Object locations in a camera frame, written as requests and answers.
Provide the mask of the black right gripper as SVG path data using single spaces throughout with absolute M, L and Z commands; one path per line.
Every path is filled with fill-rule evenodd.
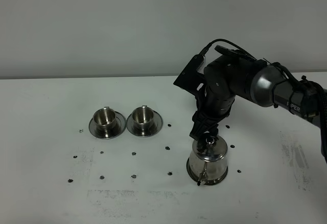
M 225 82 L 207 82 L 196 95 L 197 111 L 192 117 L 194 125 L 190 137 L 199 139 L 203 134 L 216 137 L 219 134 L 219 122 L 229 116 L 235 94 Z

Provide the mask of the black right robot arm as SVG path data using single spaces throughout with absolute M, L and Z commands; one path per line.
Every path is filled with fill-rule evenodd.
M 261 107 L 281 107 L 320 128 L 321 153 L 326 156 L 326 90 L 303 77 L 297 80 L 280 63 L 220 56 L 204 68 L 204 86 L 190 136 L 218 133 L 236 96 Z

